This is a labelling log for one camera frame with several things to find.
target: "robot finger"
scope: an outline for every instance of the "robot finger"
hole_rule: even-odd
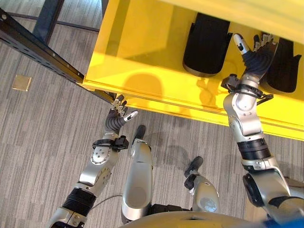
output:
[[[131,119],[133,119],[135,116],[137,116],[137,114],[138,114],[138,111],[133,111],[130,114],[126,115],[123,119],[124,119],[124,121],[128,122]]]
[[[240,34],[234,34],[233,40],[242,55],[250,51],[249,46]]]
[[[119,95],[113,102],[112,106],[113,109],[118,109],[119,105],[121,104],[122,100],[124,99],[123,95]]]
[[[125,107],[123,110],[122,110],[122,112],[121,112],[121,116],[124,116],[124,114],[126,113],[128,111],[128,107]]]

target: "yellow panel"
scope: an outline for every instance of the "yellow panel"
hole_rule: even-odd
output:
[[[231,42],[216,76],[196,77],[183,69],[195,16],[190,9],[161,1],[110,1],[84,85],[156,102],[153,107],[149,107],[150,101],[141,102],[143,109],[227,125],[223,100],[228,93],[220,84],[231,73],[240,76],[245,68]],[[251,46],[252,37],[259,32],[236,23],[230,24],[229,31],[241,33]],[[304,54],[303,45],[294,48],[294,54]],[[257,108],[261,121],[268,124],[265,132],[304,140],[303,87],[301,58],[296,91],[275,95]]]
[[[304,44],[303,0],[162,0]]]

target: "cable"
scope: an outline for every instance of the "cable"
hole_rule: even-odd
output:
[[[118,197],[118,196],[121,196],[121,197],[122,197],[122,195],[114,195],[114,196],[111,196],[111,197],[109,197],[109,198],[106,198],[106,199],[104,199],[103,201],[101,201],[100,203],[97,203],[94,207],[92,207],[91,210],[93,210],[94,208],[96,208],[97,206],[99,206],[100,204],[102,204],[103,202],[106,202],[107,200],[112,199],[112,198],[114,198],[114,197]]]

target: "robotic hand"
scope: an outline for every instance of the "robotic hand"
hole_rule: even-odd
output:
[[[118,136],[120,128],[138,112],[127,111],[124,96],[115,99],[105,121],[105,133],[101,140],[93,143],[94,152],[80,175],[78,183],[58,208],[48,223],[48,228],[82,228],[96,198],[108,183],[111,169],[118,161],[118,152],[127,149],[129,142],[125,136]]]
[[[246,70],[242,78],[230,75],[222,81],[229,90],[224,100],[229,126],[238,143],[242,165],[248,171],[243,177],[248,198],[278,223],[304,216],[304,199],[291,197],[289,187],[279,169],[275,157],[265,142],[257,105],[270,100],[258,89],[259,81],[267,72],[276,52],[276,44],[270,35],[264,35],[260,43],[255,37],[255,49],[251,51],[242,36],[235,34],[234,42],[244,60]]]

